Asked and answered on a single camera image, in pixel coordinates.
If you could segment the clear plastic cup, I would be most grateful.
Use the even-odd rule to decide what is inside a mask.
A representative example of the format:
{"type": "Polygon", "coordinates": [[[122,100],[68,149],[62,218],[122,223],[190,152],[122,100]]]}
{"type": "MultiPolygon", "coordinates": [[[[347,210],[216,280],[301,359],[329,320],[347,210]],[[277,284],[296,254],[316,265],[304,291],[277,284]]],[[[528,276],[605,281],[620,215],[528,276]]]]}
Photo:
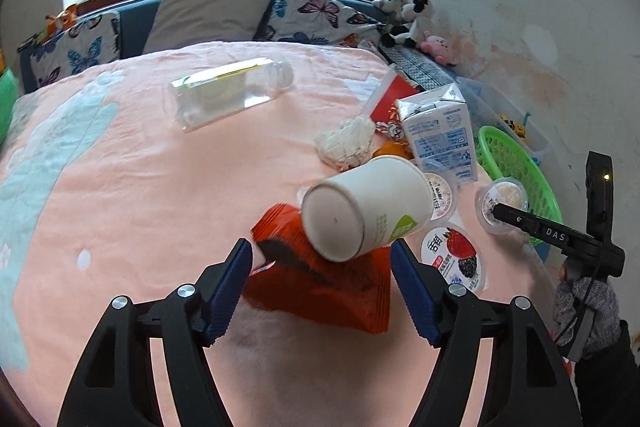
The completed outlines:
{"type": "Polygon", "coordinates": [[[509,234],[514,227],[498,220],[492,212],[498,204],[527,210],[528,196],[524,185],[514,178],[499,178],[481,188],[475,196],[475,211],[480,226],[492,235],[509,234]]]}

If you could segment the strawberry yogurt lid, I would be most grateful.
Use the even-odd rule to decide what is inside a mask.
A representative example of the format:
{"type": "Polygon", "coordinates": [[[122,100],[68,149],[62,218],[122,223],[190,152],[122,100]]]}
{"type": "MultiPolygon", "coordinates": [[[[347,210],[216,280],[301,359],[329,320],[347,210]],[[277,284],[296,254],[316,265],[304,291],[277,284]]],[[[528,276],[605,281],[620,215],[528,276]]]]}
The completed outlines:
{"type": "Polygon", "coordinates": [[[454,225],[430,228],[422,239],[421,261],[437,269],[448,284],[461,284],[480,295],[486,277],[480,248],[454,225]]]}

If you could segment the small clear yogurt cup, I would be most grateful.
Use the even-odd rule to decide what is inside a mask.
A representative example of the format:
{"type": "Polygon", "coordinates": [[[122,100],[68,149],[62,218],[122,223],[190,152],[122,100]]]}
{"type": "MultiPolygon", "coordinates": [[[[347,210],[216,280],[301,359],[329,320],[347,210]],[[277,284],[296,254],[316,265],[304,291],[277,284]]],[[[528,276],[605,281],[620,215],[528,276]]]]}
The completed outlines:
{"type": "Polygon", "coordinates": [[[425,159],[422,170],[433,194],[433,223],[447,222],[458,207],[458,181],[442,164],[425,159]]]}

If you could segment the white blue milk carton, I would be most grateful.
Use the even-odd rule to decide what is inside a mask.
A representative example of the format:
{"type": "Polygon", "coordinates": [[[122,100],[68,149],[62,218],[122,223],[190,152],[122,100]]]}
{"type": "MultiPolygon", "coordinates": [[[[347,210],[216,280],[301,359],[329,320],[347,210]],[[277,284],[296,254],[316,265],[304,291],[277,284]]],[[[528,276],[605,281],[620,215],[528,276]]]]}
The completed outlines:
{"type": "Polygon", "coordinates": [[[478,179],[471,116],[457,83],[401,98],[395,106],[414,162],[423,172],[439,165],[459,183],[478,179]]]}

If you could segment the white paper cup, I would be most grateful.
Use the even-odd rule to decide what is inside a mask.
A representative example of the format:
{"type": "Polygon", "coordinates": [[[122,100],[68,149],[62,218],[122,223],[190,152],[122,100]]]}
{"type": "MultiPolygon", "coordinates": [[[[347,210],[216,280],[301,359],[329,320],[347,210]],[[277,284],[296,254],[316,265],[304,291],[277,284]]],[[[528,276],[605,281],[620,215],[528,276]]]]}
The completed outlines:
{"type": "Polygon", "coordinates": [[[425,174],[407,159],[378,156],[314,184],[300,215],[318,254],[346,262],[422,229],[433,211],[425,174]]]}

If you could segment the red paper cup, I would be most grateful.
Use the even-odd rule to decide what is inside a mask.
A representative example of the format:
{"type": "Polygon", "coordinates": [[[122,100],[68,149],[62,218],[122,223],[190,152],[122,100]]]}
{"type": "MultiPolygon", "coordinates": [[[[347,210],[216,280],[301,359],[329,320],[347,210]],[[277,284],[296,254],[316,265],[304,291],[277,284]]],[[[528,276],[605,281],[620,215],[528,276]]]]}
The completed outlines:
{"type": "Polygon", "coordinates": [[[395,67],[387,69],[368,101],[364,103],[362,115],[369,116],[375,130],[394,142],[406,139],[400,124],[396,102],[419,92],[414,84],[395,67]]]}

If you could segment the orange red snack bag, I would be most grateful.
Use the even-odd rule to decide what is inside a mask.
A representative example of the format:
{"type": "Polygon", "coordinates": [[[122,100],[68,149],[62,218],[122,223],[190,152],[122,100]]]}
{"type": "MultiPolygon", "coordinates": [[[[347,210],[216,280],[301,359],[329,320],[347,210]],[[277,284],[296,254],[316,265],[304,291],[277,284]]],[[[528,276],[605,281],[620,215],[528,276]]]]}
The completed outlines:
{"type": "Polygon", "coordinates": [[[256,308],[320,324],[382,334],[390,324],[390,248],[345,262],[323,258],[309,243],[298,208],[277,204],[252,228],[265,257],[244,286],[256,308]]]}

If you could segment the white tissue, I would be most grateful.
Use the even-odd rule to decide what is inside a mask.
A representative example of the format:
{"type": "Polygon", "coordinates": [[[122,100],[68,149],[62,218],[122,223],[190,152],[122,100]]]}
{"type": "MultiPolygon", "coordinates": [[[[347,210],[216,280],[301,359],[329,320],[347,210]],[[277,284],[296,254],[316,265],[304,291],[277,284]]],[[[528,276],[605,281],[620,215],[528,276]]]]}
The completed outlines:
{"type": "Polygon", "coordinates": [[[340,127],[323,131],[314,139],[314,148],[323,164],[344,172],[371,159],[375,125],[369,116],[345,119],[340,127]]]}

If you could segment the clear plastic bottle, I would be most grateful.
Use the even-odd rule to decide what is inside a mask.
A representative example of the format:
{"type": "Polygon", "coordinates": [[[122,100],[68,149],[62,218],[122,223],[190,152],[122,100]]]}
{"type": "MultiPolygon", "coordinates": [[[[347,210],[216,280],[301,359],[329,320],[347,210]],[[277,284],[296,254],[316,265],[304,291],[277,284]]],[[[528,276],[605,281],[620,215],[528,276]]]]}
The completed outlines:
{"type": "Polygon", "coordinates": [[[169,83],[169,92],[182,129],[191,131],[270,102],[293,83],[290,63],[256,57],[185,75],[169,83]]]}

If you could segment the green plastic basket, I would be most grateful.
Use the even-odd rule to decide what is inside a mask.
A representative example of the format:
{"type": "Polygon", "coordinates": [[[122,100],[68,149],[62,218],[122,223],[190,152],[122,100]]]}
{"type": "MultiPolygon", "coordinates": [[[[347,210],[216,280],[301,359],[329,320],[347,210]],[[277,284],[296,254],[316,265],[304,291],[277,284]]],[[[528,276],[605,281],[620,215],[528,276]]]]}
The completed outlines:
{"type": "Polygon", "coordinates": [[[491,213],[496,202],[528,209],[534,215],[563,222],[562,213],[552,188],[539,167],[518,142],[496,127],[484,126],[477,133],[476,157],[490,178],[475,196],[478,221],[486,232],[494,235],[514,231],[491,213]]]}

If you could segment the yellow toy vehicle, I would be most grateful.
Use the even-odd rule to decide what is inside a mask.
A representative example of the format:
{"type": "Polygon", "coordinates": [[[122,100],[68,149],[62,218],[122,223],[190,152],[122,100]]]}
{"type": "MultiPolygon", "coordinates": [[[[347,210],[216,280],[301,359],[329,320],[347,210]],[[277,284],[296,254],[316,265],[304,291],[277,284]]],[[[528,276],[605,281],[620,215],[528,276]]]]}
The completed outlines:
{"type": "Polygon", "coordinates": [[[523,142],[526,141],[526,127],[524,124],[520,124],[506,114],[501,114],[500,118],[514,132],[518,139],[521,139],[523,142]]]}

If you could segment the clear plastic storage box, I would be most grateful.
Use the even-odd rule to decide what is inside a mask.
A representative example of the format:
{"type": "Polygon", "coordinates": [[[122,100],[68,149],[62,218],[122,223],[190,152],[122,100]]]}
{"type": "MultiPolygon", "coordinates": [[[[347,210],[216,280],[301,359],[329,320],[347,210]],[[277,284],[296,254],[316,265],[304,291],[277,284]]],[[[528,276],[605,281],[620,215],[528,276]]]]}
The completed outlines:
{"type": "Polygon", "coordinates": [[[480,127],[496,127],[510,135],[534,163],[540,167],[552,146],[530,121],[528,112],[522,113],[504,95],[489,83],[458,77],[456,83],[462,92],[476,131],[480,127]]]}

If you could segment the pink blanket table cover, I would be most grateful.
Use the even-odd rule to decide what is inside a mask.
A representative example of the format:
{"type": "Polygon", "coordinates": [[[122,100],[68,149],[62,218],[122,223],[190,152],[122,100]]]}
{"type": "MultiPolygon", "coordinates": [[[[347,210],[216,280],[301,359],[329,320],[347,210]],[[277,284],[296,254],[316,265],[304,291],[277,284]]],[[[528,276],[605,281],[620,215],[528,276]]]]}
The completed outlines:
{"type": "MultiPolygon", "coordinates": [[[[1,156],[1,365],[43,426],[58,420],[110,301],[162,299],[224,260],[278,202],[329,176],[323,130],[359,114],[386,65],[332,46],[211,42],[87,69],[27,95],[1,156]],[[172,80],[270,56],[293,88],[204,128],[172,80]]],[[[206,352],[238,426],[405,426],[437,353],[390,298],[381,335],[240,303],[206,352]]]]}

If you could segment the green plush cushion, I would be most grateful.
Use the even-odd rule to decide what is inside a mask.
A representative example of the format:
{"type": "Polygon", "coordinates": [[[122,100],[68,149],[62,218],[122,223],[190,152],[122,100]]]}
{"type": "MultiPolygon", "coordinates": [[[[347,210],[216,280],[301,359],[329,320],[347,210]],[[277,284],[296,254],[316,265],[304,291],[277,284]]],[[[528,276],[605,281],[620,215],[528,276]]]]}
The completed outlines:
{"type": "Polygon", "coordinates": [[[6,139],[13,119],[15,102],[20,96],[17,80],[11,69],[2,72],[0,80],[0,144],[6,139]]]}

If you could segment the grey pillow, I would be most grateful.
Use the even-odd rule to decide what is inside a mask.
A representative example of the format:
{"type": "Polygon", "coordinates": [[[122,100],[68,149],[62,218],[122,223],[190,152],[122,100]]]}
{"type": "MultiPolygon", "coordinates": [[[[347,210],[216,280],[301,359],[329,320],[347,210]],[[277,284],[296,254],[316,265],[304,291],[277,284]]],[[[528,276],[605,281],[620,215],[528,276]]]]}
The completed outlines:
{"type": "Polygon", "coordinates": [[[271,0],[162,0],[145,54],[211,41],[250,41],[271,0]]]}

